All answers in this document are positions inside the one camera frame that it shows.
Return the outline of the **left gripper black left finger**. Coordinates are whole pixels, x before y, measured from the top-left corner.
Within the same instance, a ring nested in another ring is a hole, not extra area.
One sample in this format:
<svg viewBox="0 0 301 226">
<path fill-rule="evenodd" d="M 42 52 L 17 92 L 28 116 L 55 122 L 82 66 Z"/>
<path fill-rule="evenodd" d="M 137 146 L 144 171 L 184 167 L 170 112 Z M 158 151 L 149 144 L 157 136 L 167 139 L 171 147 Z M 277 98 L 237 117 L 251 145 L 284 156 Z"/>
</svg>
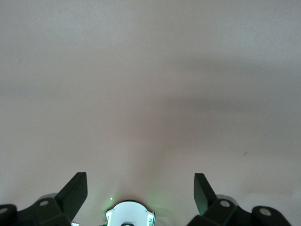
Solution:
<svg viewBox="0 0 301 226">
<path fill-rule="evenodd" d="M 40 197 L 24 210 L 0 206 L 2 226 L 70 226 L 87 198 L 87 174 L 76 173 L 58 192 Z"/>
</svg>

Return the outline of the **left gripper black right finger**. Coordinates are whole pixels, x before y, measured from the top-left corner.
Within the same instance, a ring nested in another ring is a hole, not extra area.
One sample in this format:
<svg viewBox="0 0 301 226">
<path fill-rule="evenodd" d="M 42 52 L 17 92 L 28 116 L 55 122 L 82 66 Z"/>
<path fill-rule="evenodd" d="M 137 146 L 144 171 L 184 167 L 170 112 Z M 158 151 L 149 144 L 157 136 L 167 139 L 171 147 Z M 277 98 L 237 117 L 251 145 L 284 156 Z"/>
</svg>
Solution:
<svg viewBox="0 0 301 226">
<path fill-rule="evenodd" d="M 217 196 L 203 173 L 194 175 L 194 200 L 199 214 L 189 226 L 287 226 L 288 220 L 278 210 L 255 206 L 242 209 L 227 196 Z"/>
</svg>

